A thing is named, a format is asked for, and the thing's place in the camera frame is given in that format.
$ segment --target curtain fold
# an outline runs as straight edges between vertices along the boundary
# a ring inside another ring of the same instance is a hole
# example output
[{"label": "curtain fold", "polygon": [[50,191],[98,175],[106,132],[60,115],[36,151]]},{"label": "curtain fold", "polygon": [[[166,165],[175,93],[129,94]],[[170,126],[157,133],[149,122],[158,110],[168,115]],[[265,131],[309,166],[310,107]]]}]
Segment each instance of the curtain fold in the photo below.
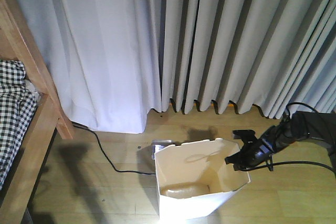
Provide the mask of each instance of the curtain fold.
[{"label": "curtain fold", "polygon": [[335,110],[336,0],[18,1],[65,113],[91,129],[142,132],[171,101]]}]

